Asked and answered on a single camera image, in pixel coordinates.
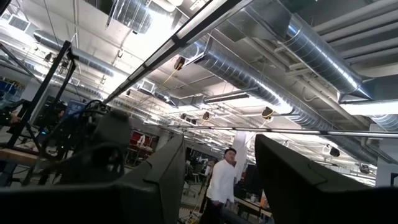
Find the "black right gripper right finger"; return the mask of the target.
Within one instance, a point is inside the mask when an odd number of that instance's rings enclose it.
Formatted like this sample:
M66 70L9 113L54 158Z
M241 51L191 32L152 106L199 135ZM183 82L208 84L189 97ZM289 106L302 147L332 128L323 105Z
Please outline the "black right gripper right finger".
M254 148L276 223L397 223L397 188L364 185L262 134Z

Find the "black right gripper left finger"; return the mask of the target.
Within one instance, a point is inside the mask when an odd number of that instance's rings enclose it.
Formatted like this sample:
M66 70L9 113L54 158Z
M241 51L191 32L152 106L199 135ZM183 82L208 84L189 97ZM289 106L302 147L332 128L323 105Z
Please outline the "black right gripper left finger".
M184 175L178 135L113 182L4 189L1 223L176 223Z

